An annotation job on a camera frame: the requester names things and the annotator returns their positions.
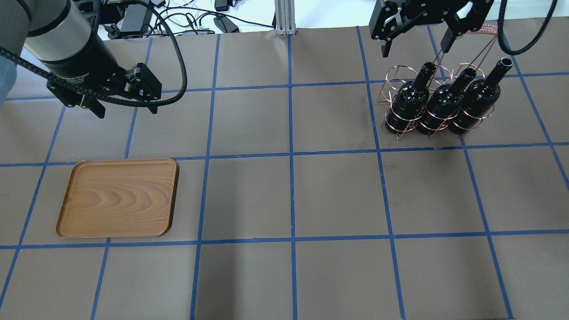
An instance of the blue tape line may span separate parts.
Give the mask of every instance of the blue tape line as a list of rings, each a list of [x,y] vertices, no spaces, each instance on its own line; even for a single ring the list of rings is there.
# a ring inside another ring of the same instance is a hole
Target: blue tape line
[[[498,283],[500,284],[500,290],[502,291],[502,297],[504,299],[504,305],[506,307],[506,312],[508,312],[508,318],[513,319],[512,308],[510,307],[510,301],[508,299],[508,294],[506,292],[506,286],[504,285],[504,279],[502,278],[502,271],[500,271],[500,265],[498,263],[498,257],[496,256],[496,250],[494,249],[494,242],[492,241],[492,234],[490,233],[490,228],[488,227],[488,221],[486,219],[486,213],[484,212],[484,207],[482,205],[482,199],[480,198],[480,192],[478,190],[478,184],[476,183],[476,178],[474,176],[474,170],[472,169],[472,163],[470,161],[470,156],[468,155],[468,150],[466,148],[466,143],[464,139],[461,139],[461,145],[463,147],[464,158],[468,166],[468,172],[470,174],[470,179],[472,181],[472,187],[474,188],[474,193],[476,195],[476,201],[478,202],[478,208],[480,210],[480,216],[482,218],[482,223],[484,225],[484,230],[486,231],[486,238],[488,239],[488,245],[490,246],[490,253],[492,254],[492,260],[494,262],[494,268],[496,270],[496,275],[498,277]]]
[[[520,147],[547,147],[548,143],[513,143],[511,145],[478,145],[466,146],[467,149],[501,149],[501,148],[520,148]]]
[[[20,249],[104,248],[105,245],[105,243],[23,244]]]
[[[556,235],[561,233],[569,233],[569,229],[490,231],[493,236]]]
[[[389,240],[390,235],[362,235],[362,236],[319,236],[319,237],[297,237],[297,241],[347,241],[347,240]]]
[[[28,213],[26,215],[26,219],[24,221],[24,226],[22,227],[22,232],[20,233],[20,238],[18,240],[18,245],[14,252],[14,257],[12,258],[12,263],[10,264],[10,269],[8,270],[8,274],[6,276],[6,280],[4,281],[4,287],[2,288],[2,293],[0,294],[0,308],[2,307],[2,303],[4,302],[4,297],[6,296],[6,291],[8,290],[8,285],[10,284],[10,279],[12,278],[12,273],[14,272],[14,267],[16,266],[16,260],[18,259],[18,255],[20,252],[20,247],[24,241],[24,237],[26,235],[26,231],[28,229],[28,225],[30,224],[30,219],[32,216],[32,212],[34,211],[35,202],[38,198],[39,189],[42,186],[43,177],[46,174],[47,169],[47,162],[50,160],[51,152],[53,151],[53,146],[55,145],[55,140],[57,139],[57,134],[59,133],[59,128],[61,127],[61,122],[63,121],[63,115],[65,114],[65,106],[61,107],[61,112],[59,113],[59,119],[57,120],[57,125],[55,126],[55,130],[53,131],[53,137],[51,138],[50,148],[47,151],[46,160],[44,161],[42,167],[42,173],[39,176],[38,184],[36,185],[36,189],[34,191],[34,195],[32,197],[32,201],[30,203],[30,207],[28,209]]]
[[[454,238],[454,237],[483,237],[486,232],[449,232],[449,233],[412,233],[394,235],[395,239],[424,239],[424,238]]]
[[[176,160],[176,161],[205,160],[205,156],[203,156],[203,157],[170,157],[170,159]]]
[[[551,77],[551,76],[567,76],[569,72],[541,72],[541,73],[518,73],[512,77]]]
[[[0,168],[9,168],[9,167],[41,167],[45,163],[37,162],[37,163],[5,163],[0,164]]]
[[[502,149],[502,148],[518,148],[518,147],[544,147],[544,146],[569,146],[569,142],[540,142],[540,143],[514,143],[509,145],[467,145],[467,149]],[[385,148],[381,149],[381,153],[387,152],[408,152],[408,151],[433,151],[433,150],[462,150],[461,146],[446,147],[404,147],[404,148]],[[328,151],[297,151],[294,155],[319,155],[319,154],[354,154],[354,153],[375,153],[375,149],[361,150],[328,150]],[[288,157],[290,153],[252,153],[252,154],[228,154],[228,155],[211,155],[209,159],[236,159],[236,158],[263,158],[263,157]],[[170,157],[176,161],[189,160],[205,160],[205,156],[195,157]],[[48,162],[47,166],[73,166],[77,161],[71,162]],[[0,167],[39,167],[43,163],[4,163]]]
[[[506,43],[507,46],[510,46],[506,37],[504,37],[504,42]],[[563,177],[563,180],[565,182],[565,186],[569,190],[569,178],[567,177],[567,173],[565,172],[565,169],[563,168],[563,165],[561,164],[561,160],[559,159],[559,155],[557,155],[557,151],[553,147],[551,137],[549,136],[549,133],[547,132],[547,129],[545,128],[545,124],[543,123],[543,120],[541,119],[541,116],[539,115],[539,111],[538,111],[537,107],[535,106],[535,102],[534,102],[534,100],[531,96],[531,93],[527,87],[526,81],[524,80],[524,78],[522,76],[522,71],[519,68],[518,61],[516,60],[516,57],[514,57],[514,56],[511,56],[511,57],[512,57],[512,61],[514,63],[514,66],[516,68],[516,71],[518,72],[519,79],[522,81],[523,90],[526,92],[527,98],[531,104],[531,108],[533,109],[533,111],[535,113],[535,117],[537,118],[539,125],[541,126],[543,134],[545,135],[545,139],[547,140],[547,143],[551,147],[551,151],[553,152],[553,157],[555,158],[555,162],[557,163],[557,166],[559,167],[559,171],[561,173],[561,176]]]
[[[290,242],[292,238],[252,238],[252,239],[221,239],[221,240],[202,240],[202,245],[217,245],[217,244],[243,244],[243,243],[281,243]]]
[[[296,83],[291,84],[292,87],[324,87],[327,85],[352,85],[365,84],[366,81],[341,81],[341,82],[321,82],[321,83]]]
[[[130,121],[130,130],[129,130],[129,137],[126,140],[126,148],[125,148],[125,157],[124,159],[128,159],[129,158],[129,153],[130,153],[130,144],[133,140],[133,133],[134,133],[134,124],[137,120],[137,114],[138,114],[138,108],[134,108],[133,111],[133,119]]]
[[[294,131],[292,113],[292,39],[287,35],[288,53],[288,151],[290,157],[290,237],[291,237],[291,277],[292,277],[292,318],[298,320],[298,295],[296,285],[296,221],[294,205]]]
[[[569,233],[569,229],[536,229],[536,230],[511,230],[511,231],[490,231],[492,236],[523,236],[523,235],[559,235]],[[484,237],[486,232],[449,232],[449,233],[402,233],[390,235],[351,235],[351,236],[310,236],[295,237],[296,242],[309,241],[346,241],[346,240],[389,240],[394,239],[422,239],[422,238],[454,238],[454,237]],[[243,244],[243,243],[286,243],[291,242],[291,237],[277,238],[251,238],[251,239],[220,239],[202,240],[202,245],[219,244]],[[142,241],[142,242],[119,242],[109,243],[109,248],[115,247],[170,247],[177,245],[197,245],[197,240],[182,241]],[[106,243],[64,243],[64,244],[23,244],[0,245],[0,250],[13,250],[16,248],[25,249],[67,249],[67,248],[105,248]]]
[[[204,211],[205,211],[205,194],[208,185],[208,171],[209,171],[209,155],[212,146],[212,129],[213,129],[213,107],[215,104],[215,91],[217,82],[217,65],[219,62],[219,43],[220,35],[217,35],[217,43],[215,48],[215,62],[213,65],[213,83],[212,83],[212,97],[211,105],[209,107],[209,128],[208,128],[208,143],[205,152],[205,166],[204,166],[204,180],[201,189],[201,205],[200,205],[200,221],[197,229],[197,246],[196,246],[196,259],[193,267],[193,285],[192,285],[192,299],[190,302],[190,320],[194,320],[196,316],[196,296],[197,296],[197,279],[200,270],[200,256],[201,256],[201,239],[204,231]]]
[[[224,87],[216,88],[216,91],[229,91],[229,90],[251,90],[251,89],[273,89],[273,88],[286,88],[288,84],[274,84],[274,85],[248,85],[245,87]]]
[[[393,227],[391,225],[391,214],[389,212],[389,201],[387,199],[387,189],[385,186],[385,175],[384,175],[384,166],[381,159],[381,148],[380,148],[380,141],[377,135],[377,125],[376,125],[376,115],[373,110],[373,100],[372,100],[372,89],[370,87],[369,82],[369,72],[368,72],[368,64],[365,59],[365,51],[364,51],[364,43],[361,40],[361,33],[360,27],[356,27],[358,42],[360,44],[360,52],[361,52],[361,59],[364,64],[364,74],[366,80],[366,88],[368,90],[368,103],[369,103],[369,113],[372,120],[372,129],[373,129],[373,138],[376,143],[377,149],[377,162],[380,168],[380,179],[381,179],[381,191],[384,197],[384,207],[385,207],[385,218],[387,220],[387,230],[389,231],[389,245],[391,247],[391,259],[393,260],[393,273],[395,277],[395,287],[397,288],[397,300],[399,302],[399,313],[401,315],[401,319],[405,320],[405,307],[403,304],[403,293],[401,291],[401,281],[399,277],[399,266],[397,263],[397,251],[395,250],[395,240],[393,238]]]
[[[26,97],[26,98],[7,98],[5,101],[30,101],[30,100],[51,100],[57,99],[55,96],[47,96],[47,97]]]
[[[434,151],[433,147],[412,147],[412,148],[387,148],[381,149],[381,152],[408,152],[408,151]]]
[[[237,158],[264,158],[264,157],[288,157],[290,153],[254,153],[254,154],[231,154],[211,155],[210,159],[237,159]]]
[[[95,320],[95,314],[97,313],[97,305],[99,303],[99,295],[101,294],[101,286],[103,283],[103,276],[105,274],[106,259],[109,255],[109,243],[110,238],[107,238],[105,243],[105,250],[103,251],[103,259],[101,261],[101,269],[99,271],[99,278],[97,280],[97,288],[95,289],[95,297],[93,299],[93,307],[91,308],[90,320]]]
[[[70,161],[70,162],[48,162],[46,165],[48,167],[56,167],[56,166],[74,166],[78,164],[78,161]]]
[[[317,154],[353,154],[353,153],[376,153],[376,149],[363,149],[363,150],[336,150],[336,151],[300,151],[295,152],[294,155],[317,155]]]

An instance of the black wine bottle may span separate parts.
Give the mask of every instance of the black wine bottle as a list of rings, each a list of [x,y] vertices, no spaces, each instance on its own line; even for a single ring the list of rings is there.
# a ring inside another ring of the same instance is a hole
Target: black wine bottle
[[[428,100],[427,83],[436,71],[436,65],[426,62],[417,78],[405,83],[391,102],[391,109],[385,117],[385,127],[394,134],[407,131],[411,126],[409,120],[417,118]]]
[[[418,121],[417,131],[432,135],[444,128],[446,118],[456,114],[464,102],[464,88],[476,77],[476,70],[466,68],[452,84],[443,84],[427,102],[425,112]]]
[[[456,134],[465,134],[483,117],[500,97],[498,83],[512,68],[512,60],[502,58],[486,79],[472,82],[464,94],[464,103],[459,114],[450,121],[448,129]]]

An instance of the cable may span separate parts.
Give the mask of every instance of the cable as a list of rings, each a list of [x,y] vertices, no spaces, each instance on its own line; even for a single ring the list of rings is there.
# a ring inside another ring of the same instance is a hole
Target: cable
[[[185,34],[188,32],[205,32],[206,34],[215,34],[215,31],[210,30],[210,29],[192,29],[192,30],[185,30],[185,31],[179,31],[179,32],[174,32],[174,35],[181,35],[181,34]],[[159,36],[159,37],[163,37],[163,36],[168,36],[167,34],[139,34],[139,35],[128,35],[126,37],[124,37],[123,39],[137,39],[137,38],[144,38],[144,37],[149,37],[149,36]]]
[[[97,100],[109,102],[112,104],[134,106],[134,107],[162,106],[162,105],[175,103],[176,101],[181,99],[181,97],[185,93],[186,88],[188,87],[188,75],[187,75],[186,70],[185,70],[184,59],[182,57],[182,53],[180,52],[180,47],[178,46],[175,35],[172,33],[172,30],[170,29],[170,27],[168,27],[168,24],[166,23],[166,21],[160,16],[160,14],[156,11],[156,9],[154,9],[154,6],[151,3],[146,3],[146,2],[139,1],[139,0],[129,0],[125,4],[127,4],[127,5],[143,5],[147,8],[149,8],[152,11],[152,13],[154,15],[156,15],[156,18],[158,20],[160,20],[161,23],[164,24],[164,28],[166,29],[166,33],[170,37],[170,39],[172,40],[172,45],[174,46],[174,51],[176,52],[178,62],[180,63],[180,69],[182,71],[182,87],[180,88],[180,91],[174,97],[166,99],[166,100],[161,100],[161,101],[130,101],[130,100],[123,100],[123,99],[108,97],[108,96],[103,95],[102,93],[95,92],[91,89],[87,89],[84,87],[80,87],[79,85],[74,84],[74,83],[70,83],[70,82],[54,75],[53,73],[49,73],[49,72],[35,66],[34,64],[30,63],[29,61],[16,56],[15,54],[13,54],[12,52],[8,51],[7,49],[5,49],[3,47],[0,47],[0,55],[3,56],[4,58],[14,62],[14,63],[21,65],[22,67],[24,67],[25,69],[28,69],[29,71],[35,73],[36,75],[43,77],[49,81],[52,81],[53,83],[55,83],[57,85],[61,85],[62,87],[68,88],[68,89],[73,90],[77,93],[80,93],[84,96],[94,98]]]
[[[539,38],[541,38],[543,32],[545,31],[545,28],[547,28],[547,25],[549,24],[549,20],[551,20],[551,16],[553,16],[553,11],[555,10],[555,6],[557,5],[557,0],[551,0],[551,6],[549,7],[549,12],[547,12],[547,16],[545,17],[545,20],[543,21],[541,28],[539,29],[533,40],[530,43],[528,43],[525,47],[519,50],[512,50],[512,48],[508,47],[505,41],[504,17],[506,15],[507,3],[508,0],[502,0],[502,2],[500,3],[500,12],[498,13],[498,43],[500,44],[500,48],[502,49],[502,51],[504,51],[504,53],[516,56],[532,48],[537,43]]]
[[[212,11],[212,10],[207,10],[207,9],[201,9],[201,8],[190,8],[190,7],[185,7],[185,6],[180,6],[180,7],[169,7],[167,10],[169,9],[186,9],[186,10],[197,10],[197,11],[202,11],[202,12],[207,12],[207,13],[211,13],[214,15],[224,15],[226,17],[229,18],[233,18],[235,20],[239,20],[241,22],[245,22],[248,24],[254,24],[256,26],[261,26],[261,27],[267,27],[267,28],[271,28],[271,29],[275,29],[273,26],[269,26],[268,24],[262,24],[262,23],[257,23],[257,22],[252,22],[252,21],[247,21],[247,20],[243,20],[241,18],[235,17],[233,15],[229,15],[229,14],[225,14],[225,13],[220,13],[217,11]]]

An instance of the wood grain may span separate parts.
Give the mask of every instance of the wood grain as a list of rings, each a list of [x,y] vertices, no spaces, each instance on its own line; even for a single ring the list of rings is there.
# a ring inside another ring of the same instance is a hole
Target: wood grain
[[[170,228],[178,182],[172,159],[84,161],[71,171],[60,237],[159,236]]]

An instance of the wire bottle holder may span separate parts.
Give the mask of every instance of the wire bottle holder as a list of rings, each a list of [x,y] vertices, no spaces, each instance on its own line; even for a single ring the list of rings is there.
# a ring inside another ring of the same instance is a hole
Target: wire bottle holder
[[[482,71],[482,69],[479,67],[479,65],[482,65],[482,63],[484,62],[484,60],[486,59],[486,57],[488,56],[488,53],[490,53],[490,50],[492,49],[492,47],[494,46],[496,40],[497,40],[497,35],[498,35],[498,31],[497,31],[497,27],[493,26],[491,24],[483,24],[482,28],[480,28],[478,31],[468,31],[467,34],[488,34],[488,35],[493,35],[494,37],[488,42],[488,44],[486,44],[486,46],[478,53],[478,55],[476,55],[476,57],[472,60],[472,62],[470,63],[459,63],[456,66],[453,67],[453,69],[451,71],[448,70],[448,68],[446,68],[445,66],[442,65],[442,60],[444,58],[444,52],[439,51],[439,53],[437,54],[437,56],[435,57],[435,60],[433,61],[433,63],[435,63],[437,61],[437,59],[440,56],[440,60],[439,60],[439,64],[437,64],[437,67],[441,69],[443,75],[445,73],[448,74],[448,79],[444,80],[443,82],[438,81],[435,76],[433,75],[433,77],[431,78],[431,80],[429,81],[428,84],[428,90],[430,93],[434,92],[438,86],[443,85],[443,84],[447,84],[448,81],[450,80],[450,82],[454,82],[457,75],[460,73],[460,70],[466,66],[467,68],[474,68],[476,70],[477,73],[479,73],[482,78],[486,78],[486,74]],[[478,65],[474,65],[474,62],[484,53],[484,56],[482,57],[482,59],[480,60],[480,63]],[[410,75],[409,77],[397,77],[397,75],[399,74],[400,69],[404,69],[404,70],[408,70],[410,71]],[[418,122],[418,120],[421,118],[421,116],[425,113],[428,112],[431,116],[439,119],[439,120],[443,120],[443,122],[440,124],[440,126],[435,130],[432,128],[428,128],[426,126],[424,126],[425,128],[434,131],[434,133],[427,135],[428,139],[431,140],[433,139],[433,137],[435,136],[435,134],[441,130],[446,129],[446,127],[448,126],[449,122],[452,121],[453,118],[455,118],[457,115],[459,115],[460,113],[464,113],[466,116],[476,120],[476,124],[471,127],[471,128],[463,128],[460,125],[457,125],[455,122],[453,122],[453,124],[455,126],[457,126],[460,129],[466,130],[467,133],[470,132],[470,130],[479,128],[482,123],[484,122],[484,119],[490,117],[493,113],[494,113],[494,105],[492,105],[490,112],[487,113],[486,115],[482,116],[482,117],[475,117],[472,116],[470,114],[468,114],[465,110],[463,110],[462,108],[459,109],[457,112],[455,112],[453,115],[447,117],[447,118],[439,118],[436,115],[432,114],[431,112],[429,112],[425,107],[423,107],[423,109],[419,112],[419,114],[413,118],[413,119],[405,119],[400,117],[398,114],[396,114],[396,112],[393,111],[393,98],[395,97],[395,95],[397,94],[397,92],[399,91],[400,87],[396,87],[395,84],[396,83],[401,83],[401,85],[404,85],[405,83],[407,83],[408,81],[414,79],[417,76],[417,71],[411,67],[408,67],[406,65],[395,65],[391,68],[388,69],[387,73],[385,74],[385,80],[383,82],[383,84],[381,85],[381,90],[380,93],[377,97],[377,102],[379,103],[389,103],[389,107],[387,108],[387,110],[385,111],[385,115],[384,115],[384,121],[381,125],[382,128],[387,128],[389,127],[391,130],[393,130],[394,132],[396,132],[396,139],[400,140],[401,137],[403,137],[403,135],[409,131],[412,131],[413,129],[415,129],[417,127],[417,125],[423,125],[420,122]],[[396,118],[403,120],[403,121],[407,121],[409,124],[407,125],[407,127],[405,127],[404,130],[397,130],[394,127],[392,127],[389,123],[387,123],[387,116],[389,114],[392,114],[394,116],[396,116]]]

